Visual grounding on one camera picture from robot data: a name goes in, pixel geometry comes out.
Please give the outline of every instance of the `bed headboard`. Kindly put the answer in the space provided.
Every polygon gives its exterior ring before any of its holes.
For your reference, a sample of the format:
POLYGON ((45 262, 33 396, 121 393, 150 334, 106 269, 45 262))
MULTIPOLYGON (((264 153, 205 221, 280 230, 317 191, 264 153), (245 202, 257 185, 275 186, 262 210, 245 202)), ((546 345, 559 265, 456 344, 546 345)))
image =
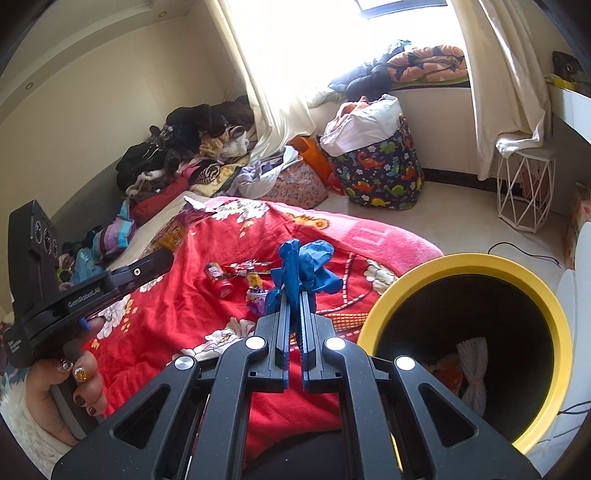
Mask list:
POLYGON ((110 225, 121 209, 123 197, 115 181, 117 159, 84 185, 51 217, 57 228, 60 246, 66 241, 81 241, 96 225, 110 225))

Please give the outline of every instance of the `white fluffy sleeve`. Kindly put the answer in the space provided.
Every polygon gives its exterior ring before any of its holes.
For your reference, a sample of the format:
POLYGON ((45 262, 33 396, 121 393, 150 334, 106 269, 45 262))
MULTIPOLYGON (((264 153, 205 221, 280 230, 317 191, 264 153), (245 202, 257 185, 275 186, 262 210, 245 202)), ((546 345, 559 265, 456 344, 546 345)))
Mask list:
POLYGON ((27 456, 43 475, 51 478, 54 465, 70 447, 49 435, 33 420, 25 400, 26 391, 25 382, 13 385, 0 403, 0 414, 27 456))

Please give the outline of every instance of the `human hand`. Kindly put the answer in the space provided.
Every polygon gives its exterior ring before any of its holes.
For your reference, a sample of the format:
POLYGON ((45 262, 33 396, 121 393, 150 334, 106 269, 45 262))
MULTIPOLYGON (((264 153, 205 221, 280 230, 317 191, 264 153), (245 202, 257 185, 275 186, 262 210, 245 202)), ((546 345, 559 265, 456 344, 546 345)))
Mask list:
MULTIPOLYGON (((104 322, 105 319, 102 317, 89 320, 90 329, 85 338, 96 336, 104 322)), ((51 386, 64 382, 70 374, 78 383, 78 388, 74 391, 74 402, 85 408, 88 415, 102 414, 107 408, 103 378, 97 372, 96 358, 90 352, 84 352, 74 364, 67 360, 55 359, 42 359, 36 362, 25 380, 26 402, 31 416, 43 430, 62 443, 74 446, 77 440, 62 419, 50 394, 51 386)))

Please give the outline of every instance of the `white shelf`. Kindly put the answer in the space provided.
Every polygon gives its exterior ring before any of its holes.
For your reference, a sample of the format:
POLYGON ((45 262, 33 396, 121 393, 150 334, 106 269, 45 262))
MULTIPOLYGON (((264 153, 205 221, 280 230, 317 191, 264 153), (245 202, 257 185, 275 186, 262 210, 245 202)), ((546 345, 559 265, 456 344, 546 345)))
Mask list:
POLYGON ((591 143, 591 98, 548 85, 552 112, 591 143))

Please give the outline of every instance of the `yellow rim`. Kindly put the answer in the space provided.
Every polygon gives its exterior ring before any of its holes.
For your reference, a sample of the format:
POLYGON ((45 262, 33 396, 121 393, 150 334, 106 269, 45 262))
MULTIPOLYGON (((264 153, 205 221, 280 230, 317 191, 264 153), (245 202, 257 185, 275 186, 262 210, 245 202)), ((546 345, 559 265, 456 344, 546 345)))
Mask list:
POLYGON ((572 347, 569 324, 552 291, 526 268, 505 258, 485 254, 457 254, 431 260, 406 273, 390 286, 375 303, 357 343, 375 354, 385 324, 397 308, 416 291, 445 277, 463 274, 488 275, 523 291, 542 312, 554 346, 554 372, 542 408, 513 446, 525 454, 542 438, 556 418, 569 386, 572 347))

